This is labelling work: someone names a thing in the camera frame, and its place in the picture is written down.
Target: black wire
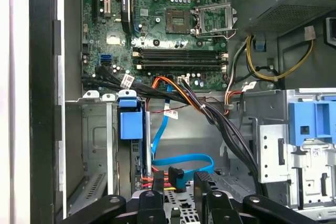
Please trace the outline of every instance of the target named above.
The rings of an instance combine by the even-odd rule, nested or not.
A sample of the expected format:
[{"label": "black wire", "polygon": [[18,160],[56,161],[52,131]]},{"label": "black wire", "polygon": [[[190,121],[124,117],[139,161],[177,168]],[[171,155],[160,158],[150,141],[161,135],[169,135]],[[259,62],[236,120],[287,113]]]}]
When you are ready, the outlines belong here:
[{"label": "black wire", "polygon": [[[97,78],[82,77],[83,83],[97,85],[98,87],[106,87],[114,91],[120,91],[122,89],[120,87],[121,81],[112,77],[103,69],[98,69],[97,73],[99,73]],[[258,169],[254,157],[236,126],[216,107],[207,102],[201,102],[187,83],[183,83],[183,85],[187,90],[190,99],[202,109],[209,123],[214,124],[218,128],[223,140],[230,150],[247,166],[252,175],[256,193],[268,196],[266,186],[258,182]],[[141,97],[169,99],[189,104],[179,93],[159,91],[141,82],[133,81],[131,88]]]}]

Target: cpu socket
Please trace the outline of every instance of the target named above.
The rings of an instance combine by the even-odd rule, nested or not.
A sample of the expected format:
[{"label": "cpu socket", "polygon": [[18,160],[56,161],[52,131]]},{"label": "cpu socket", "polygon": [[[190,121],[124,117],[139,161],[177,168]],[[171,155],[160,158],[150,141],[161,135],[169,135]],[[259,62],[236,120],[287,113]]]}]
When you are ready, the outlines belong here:
[{"label": "cpu socket", "polygon": [[166,10],[166,33],[189,34],[190,13],[187,10]]}]

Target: yellow wire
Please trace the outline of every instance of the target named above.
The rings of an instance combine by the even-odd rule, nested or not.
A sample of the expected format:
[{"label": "yellow wire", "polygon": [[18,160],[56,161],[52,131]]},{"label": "yellow wire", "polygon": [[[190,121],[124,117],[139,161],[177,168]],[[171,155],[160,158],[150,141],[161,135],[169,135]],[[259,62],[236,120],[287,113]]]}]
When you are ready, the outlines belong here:
[{"label": "yellow wire", "polygon": [[256,71],[256,69],[254,68],[253,66],[253,63],[252,63],[252,59],[251,59],[251,42],[252,42],[252,36],[249,36],[248,37],[248,40],[247,40],[247,61],[248,61],[248,64],[252,70],[252,72],[258,76],[259,78],[262,78],[262,79],[265,79],[265,80],[270,80],[270,81],[277,81],[278,79],[281,79],[283,77],[286,77],[287,75],[291,74],[292,72],[294,72],[297,68],[299,68],[303,62],[307,59],[307,57],[311,54],[313,48],[314,48],[314,40],[311,41],[311,44],[310,44],[310,48],[308,50],[308,52],[304,55],[304,57],[302,58],[302,60],[300,62],[298,62],[295,66],[293,66],[291,69],[289,69],[288,71],[286,71],[285,73],[283,74],[280,74],[278,76],[264,76],[263,74],[261,73],[258,73]]}]

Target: screw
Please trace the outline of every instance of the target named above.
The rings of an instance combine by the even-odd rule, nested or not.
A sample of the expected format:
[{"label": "screw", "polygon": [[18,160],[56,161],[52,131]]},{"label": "screw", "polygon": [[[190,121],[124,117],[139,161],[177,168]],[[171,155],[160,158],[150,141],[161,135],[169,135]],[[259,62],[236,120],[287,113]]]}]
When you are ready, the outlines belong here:
[{"label": "screw", "polygon": [[212,194],[213,194],[215,197],[220,197],[220,196],[222,196],[222,194],[221,194],[220,192],[218,192],[218,191],[214,191]]},{"label": "screw", "polygon": [[110,200],[111,203],[117,203],[117,202],[119,202],[119,201],[120,201],[120,199],[118,199],[117,197],[113,197],[113,198]]},{"label": "screw", "polygon": [[259,198],[257,198],[257,197],[250,197],[250,200],[252,201],[252,202],[254,202],[254,203],[259,203],[260,202],[260,199]]}]

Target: blue drive bay latch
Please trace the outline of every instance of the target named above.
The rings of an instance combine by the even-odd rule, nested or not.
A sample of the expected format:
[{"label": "blue drive bay latch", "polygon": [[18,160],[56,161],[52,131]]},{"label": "blue drive bay latch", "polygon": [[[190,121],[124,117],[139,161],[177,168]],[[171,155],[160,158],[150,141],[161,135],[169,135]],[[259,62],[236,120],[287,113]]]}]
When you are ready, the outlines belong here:
[{"label": "blue drive bay latch", "polygon": [[134,90],[119,92],[120,139],[143,139],[143,110]]},{"label": "blue drive bay latch", "polygon": [[336,97],[325,97],[322,101],[290,102],[288,112],[291,145],[301,146],[308,138],[336,143]]}]

